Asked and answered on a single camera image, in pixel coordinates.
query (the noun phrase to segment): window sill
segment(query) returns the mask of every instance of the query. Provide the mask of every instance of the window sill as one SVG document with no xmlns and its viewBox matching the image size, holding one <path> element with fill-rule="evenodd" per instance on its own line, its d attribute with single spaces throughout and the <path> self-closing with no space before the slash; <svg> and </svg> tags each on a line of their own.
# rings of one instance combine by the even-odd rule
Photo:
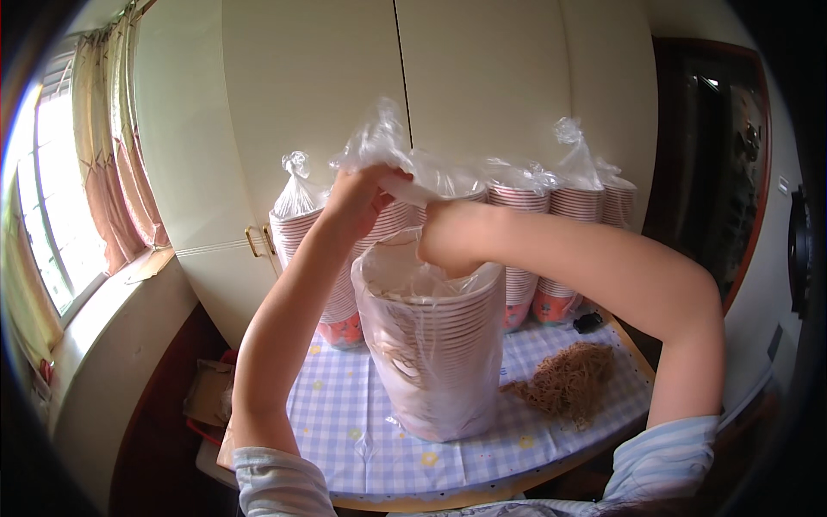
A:
<svg viewBox="0 0 827 517">
<path fill-rule="evenodd" d="M 127 301 L 145 284 L 145 280 L 131 284 L 127 282 L 149 261 L 151 255 L 152 250 L 144 251 L 131 264 L 106 279 L 78 310 L 66 326 L 63 338 L 52 350 L 55 369 L 50 383 L 49 436 L 55 432 L 66 393 L 87 354 Z"/>
</svg>

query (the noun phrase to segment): light blue sleeve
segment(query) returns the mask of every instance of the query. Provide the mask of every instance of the light blue sleeve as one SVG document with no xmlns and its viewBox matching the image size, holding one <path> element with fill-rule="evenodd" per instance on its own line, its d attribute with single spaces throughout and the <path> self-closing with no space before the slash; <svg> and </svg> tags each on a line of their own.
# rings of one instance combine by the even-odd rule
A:
<svg viewBox="0 0 827 517">
<path fill-rule="evenodd" d="M 247 517 L 336 517 L 324 475 L 311 462 L 266 447 L 238 448 L 232 459 Z"/>
<path fill-rule="evenodd" d="M 714 415 L 675 420 L 620 445 L 601 503 L 694 495 L 712 467 L 718 422 Z"/>
</svg>

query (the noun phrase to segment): white cabinet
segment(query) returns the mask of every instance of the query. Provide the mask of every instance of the white cabinet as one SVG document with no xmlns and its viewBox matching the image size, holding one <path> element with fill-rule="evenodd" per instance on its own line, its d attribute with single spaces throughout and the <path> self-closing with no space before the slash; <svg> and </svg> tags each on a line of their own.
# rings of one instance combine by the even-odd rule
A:
<svg viewBox="0 0 827 517">
<path fill-rule="evenodd" d="M 148 11 L 135 67 L 146 169 L 181 265 L 229 344 L 280 270 L 262 228 L 288 177 L 281 156 L 308 152 L 311 179 L 329 181 L 328 159 L 380 96 L 403 108 L 415 146 L 458 157 L 553 165 L 568 152 L 554 123 L 581 115 L 596 154 L 651 181 L 657 85 L 643 11 L 578 6 L 176 0 Z M 612 147 L 638 112 L 645 131 Z"/>
<path fill-rule="evenodd" d="M 632 230 L 646 218 L 657 149 L 657 71 L 641 2 L 561 0 L 571 76 L 571 115 L 594 156 L 638 186 Z"/>
<path fill-rule="evenodd" d="M 557 163 L 571 116 L 557 0 L 397 0 L 413 145 Z"/>
<path fill-rule="evenodd" d="M 189 283 L 231 347 L 276 279 L 250 209 L 224 88 L 220 0 L 141 20 L 136 108 L 155 201 Z M 259 237 L 254 257 L 244 230 Z M 243 299 L 244 303 L 233 303 Z"/>
<path fill-rule="evenodd" d="M 257 218 L 266 219 L 287 182 L 283 155 L 307 152 L 311 179 L 329 182 L 327 162 L 378 97 L 404 109 L 393 0 L 227 1 L 222 40 L 232 126 Z"/>
<path fill-rule="evenodd" d="M 307 151 L 317 181 L 380 95 L 404 106 L 392 0 L 177 0 L 141 20 L 136 104 L 170 240 L 231 347 L 279 270 L 262 236 Z M 245 236 L 250 228 L 255 257 Z"/>
</svg>

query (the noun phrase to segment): blue checkered tablecloth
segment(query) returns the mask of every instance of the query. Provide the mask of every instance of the blue checkered tablecloth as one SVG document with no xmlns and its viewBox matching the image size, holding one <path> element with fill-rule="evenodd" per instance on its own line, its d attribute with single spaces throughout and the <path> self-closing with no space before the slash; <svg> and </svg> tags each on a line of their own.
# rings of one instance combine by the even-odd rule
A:
<svg viewBox="0 0 827 517">
<path fill-rule="evenodd" d="M 480 486 L 569 457 L 648 410 L 652 382 L 610 325 L 581 336 L 571 325 L 524 324 L 504 338 L 500 384 L 530 379 L 544 357 L 581 340 L 611 345 L 616 364 L 603 409 L 580 432 L 502 393 L 497 424 L 487 433 L 426 442 L 396 423 L 367 347 L 334 350 L 318 334 L 288 399 L 290 423 L 302 457 L 322 470 L 334 498 L 374 500 Z"/>
</svg>

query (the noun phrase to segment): cardboard box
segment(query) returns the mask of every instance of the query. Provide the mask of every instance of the cardboard box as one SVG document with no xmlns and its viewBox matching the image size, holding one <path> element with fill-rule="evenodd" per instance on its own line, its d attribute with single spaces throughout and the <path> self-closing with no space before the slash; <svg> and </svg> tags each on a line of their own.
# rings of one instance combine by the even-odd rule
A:
<svg viewBox="0 0 827 517">
<path fill-rule="evenodd" d="M 235 373 L 234 365 L 198 359 L 198 371 L 184 400 L 184 415 L 205 424 L 225 428 L 230 419 L 228 397 L 232 396 Z"/>
</svg>

